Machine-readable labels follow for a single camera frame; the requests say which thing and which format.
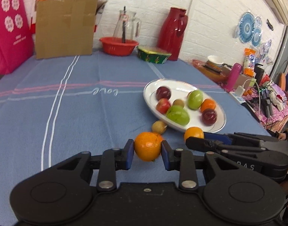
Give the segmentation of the small yellow fruit behind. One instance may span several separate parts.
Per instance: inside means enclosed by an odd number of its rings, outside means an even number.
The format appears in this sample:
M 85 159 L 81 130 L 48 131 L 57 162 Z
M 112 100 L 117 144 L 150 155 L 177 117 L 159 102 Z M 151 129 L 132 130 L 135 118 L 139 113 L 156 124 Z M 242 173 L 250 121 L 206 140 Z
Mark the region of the small yellow fruit behind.
M 184 108 L 185 103 L 182 99 L 175 99 L 172 106 L 179 106 L 181 108 Z

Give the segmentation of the blue checked tablecloth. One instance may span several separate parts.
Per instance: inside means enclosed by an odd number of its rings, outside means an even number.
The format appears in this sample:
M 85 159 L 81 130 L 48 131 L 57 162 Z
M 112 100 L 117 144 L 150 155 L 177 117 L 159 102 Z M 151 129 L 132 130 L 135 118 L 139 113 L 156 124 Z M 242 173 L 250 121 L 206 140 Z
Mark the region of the blue checked tablecloth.
M 222 133 L 266 133 L 229 94 L 181 60 L 152 64 L 100 51 L 30 58 L 0 80 L 0 225 L 16 222 L 9 195 L 20 181 L 82 151 L 100 155 L 150 131 L 156 118 L 142 92 L 164 78 L 215 99 L 227 117 Z

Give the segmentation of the glass pitcher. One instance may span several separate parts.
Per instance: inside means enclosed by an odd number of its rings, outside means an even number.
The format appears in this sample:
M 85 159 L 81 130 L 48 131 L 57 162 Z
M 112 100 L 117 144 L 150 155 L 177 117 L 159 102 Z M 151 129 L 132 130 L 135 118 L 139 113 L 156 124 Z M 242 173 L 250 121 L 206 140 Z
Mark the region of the glass pitcher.
M 122 15 L 124 10 L 120 10 L 119 19 L 114 30 L 113 37 L 122 38 Z M 126 9 L 126 39 L 133 40 L 139 37 L 142 21 L 136 17 L 136 12 Z

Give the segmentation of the pink bottle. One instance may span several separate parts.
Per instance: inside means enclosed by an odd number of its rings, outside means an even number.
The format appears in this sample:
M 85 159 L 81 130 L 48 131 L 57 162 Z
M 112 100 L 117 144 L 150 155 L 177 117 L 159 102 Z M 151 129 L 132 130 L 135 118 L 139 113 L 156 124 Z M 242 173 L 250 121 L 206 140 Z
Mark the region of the pink bottle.
M 225 85 L 225 90 L 230 92 L 233 90 L 233 87 L 242 71 L 242 66 L 239 63 L 235 63 L 229 73 L 227 83 Z

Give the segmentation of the black spoon in pitcher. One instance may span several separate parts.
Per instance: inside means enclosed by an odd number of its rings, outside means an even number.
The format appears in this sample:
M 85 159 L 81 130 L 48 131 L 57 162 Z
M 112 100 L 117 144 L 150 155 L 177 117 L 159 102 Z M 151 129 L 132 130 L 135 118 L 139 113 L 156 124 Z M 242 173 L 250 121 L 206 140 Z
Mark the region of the black spoon in pitcher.
M 124 6 L 124 12 L 122 15 L 122 43 L 125 43 L 126 41 L 126 23 L 125 23 L 125 18 L 126 17 L 126 6 Z

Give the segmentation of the orange with black mark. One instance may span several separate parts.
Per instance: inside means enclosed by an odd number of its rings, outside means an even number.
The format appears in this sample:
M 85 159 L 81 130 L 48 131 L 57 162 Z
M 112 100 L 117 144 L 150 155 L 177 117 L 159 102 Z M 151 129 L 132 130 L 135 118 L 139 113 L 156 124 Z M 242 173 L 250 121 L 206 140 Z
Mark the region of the orange with black mark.
M 155 161 L 161 154 L 163 137 L 154 132 L 142 132 L 134 140 L 134 150 L 140 160 Z

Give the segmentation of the white power strip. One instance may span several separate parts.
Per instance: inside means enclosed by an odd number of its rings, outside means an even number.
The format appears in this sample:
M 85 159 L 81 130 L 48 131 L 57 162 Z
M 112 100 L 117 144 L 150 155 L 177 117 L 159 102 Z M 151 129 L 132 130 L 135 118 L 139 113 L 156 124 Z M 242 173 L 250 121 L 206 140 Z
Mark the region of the white power strip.
M 243 98 L 243 93 L 245 92 L 245 89 L 243 86 L 238 86 L 235 91 L 231 91 L 229 94 L 233 97 L 233 99 L 239 103 L 243 104 L 245 103 L 245 99 Z

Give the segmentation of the small orange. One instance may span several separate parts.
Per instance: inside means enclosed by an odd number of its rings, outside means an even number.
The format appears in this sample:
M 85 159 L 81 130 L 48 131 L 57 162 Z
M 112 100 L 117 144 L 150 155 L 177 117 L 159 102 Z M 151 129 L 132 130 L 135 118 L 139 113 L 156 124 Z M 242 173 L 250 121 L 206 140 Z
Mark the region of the small orange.
M 215 110 L 216 106 L 217 106 L 217 104 L 213 99 L 207 98 L 201 104 L 200 111 L 201 111 L 201 113 L 203 113 L 207 109 Z

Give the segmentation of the dark red plum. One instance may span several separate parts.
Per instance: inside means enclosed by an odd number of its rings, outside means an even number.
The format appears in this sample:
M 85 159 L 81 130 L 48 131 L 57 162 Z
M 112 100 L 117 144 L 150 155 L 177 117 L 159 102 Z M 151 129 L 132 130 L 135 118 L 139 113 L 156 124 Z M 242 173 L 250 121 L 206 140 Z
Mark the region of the dark red plum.
M 170 99 L 170 97 L 171 97 L 171 90 L 168 87 L 161 86 L 156 90 L 157 101 L 161 100 L 162 98 Z
M 211 125 L 215 124 L 217 121 L 217 113 L 213 109 L 205 109 L 202 112 L 201 119 L 205 125 L 211 126 Z

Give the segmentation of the green apple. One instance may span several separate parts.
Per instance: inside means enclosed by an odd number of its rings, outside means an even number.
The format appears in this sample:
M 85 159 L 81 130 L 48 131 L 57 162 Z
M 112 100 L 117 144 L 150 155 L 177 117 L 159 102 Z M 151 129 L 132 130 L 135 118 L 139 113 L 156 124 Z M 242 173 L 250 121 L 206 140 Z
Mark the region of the green apple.
M 190 122 L 188 112 L 178 105 L 172 105 L 166 112 L 166 117 L 182 126 L 186 126 Z
M 203 92 L 195 90 L 192 92 L 189 99 L 187 99 L 187 106 L 192 110 L 198 110 L 203 103 Z

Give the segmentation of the small tan longan fruit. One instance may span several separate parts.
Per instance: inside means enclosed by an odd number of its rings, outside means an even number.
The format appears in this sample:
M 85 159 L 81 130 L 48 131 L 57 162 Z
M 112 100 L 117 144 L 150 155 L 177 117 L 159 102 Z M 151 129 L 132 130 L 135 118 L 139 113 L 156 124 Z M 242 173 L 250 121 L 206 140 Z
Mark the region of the small tan longan fruit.
M 154 122 L 151 126 L 152 132 L 160 134 L 160 135 L 164 134 L 166 129 L 167 129 L 167 124 L 161 120 Z

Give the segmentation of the red plastic basket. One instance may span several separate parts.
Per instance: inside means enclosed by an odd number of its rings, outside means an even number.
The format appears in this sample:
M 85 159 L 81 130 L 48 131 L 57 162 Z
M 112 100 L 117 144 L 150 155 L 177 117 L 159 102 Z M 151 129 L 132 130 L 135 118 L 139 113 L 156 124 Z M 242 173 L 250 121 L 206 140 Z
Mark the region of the red plastic basket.
M 129 39 L 123 43 L 122 39 L 117 37 L 102 37 L 99 41 L 102 43 L 103 51 L 113 56 L 129 56 L 139 45 L 137 41 Z

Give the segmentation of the orange snack bag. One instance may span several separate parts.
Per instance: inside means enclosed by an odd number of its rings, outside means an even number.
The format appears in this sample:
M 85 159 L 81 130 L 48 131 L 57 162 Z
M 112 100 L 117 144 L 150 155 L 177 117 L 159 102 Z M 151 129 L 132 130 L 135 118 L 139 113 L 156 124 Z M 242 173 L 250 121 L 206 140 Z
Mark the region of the orange snack bag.
M 256 51 L 250 48 L 244 49 L 243 74 L 249 77 L 254 77 L 255 53 Z

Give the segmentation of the small red apple front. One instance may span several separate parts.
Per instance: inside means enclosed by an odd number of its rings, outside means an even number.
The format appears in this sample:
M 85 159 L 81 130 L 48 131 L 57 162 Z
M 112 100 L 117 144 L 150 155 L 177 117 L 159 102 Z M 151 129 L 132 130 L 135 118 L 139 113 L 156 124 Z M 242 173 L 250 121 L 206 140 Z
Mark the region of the small red apple front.
M 156 105 L 156 110 L 161 114 L 166 114 L 170 107 L 170 101 L 166 98 L 161 98 Z

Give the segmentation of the red thermos jug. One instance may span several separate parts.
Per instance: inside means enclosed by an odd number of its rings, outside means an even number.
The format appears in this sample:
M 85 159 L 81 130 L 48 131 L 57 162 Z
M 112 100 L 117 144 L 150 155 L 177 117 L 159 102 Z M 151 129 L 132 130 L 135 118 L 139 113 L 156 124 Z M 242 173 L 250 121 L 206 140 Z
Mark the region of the red thermos jug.
M 161 27 L 157 47 L 171 53 L 168 60 L 177 61 L 179 57 L 188 23 L 186 12 L 186 9 L 171 7 Z

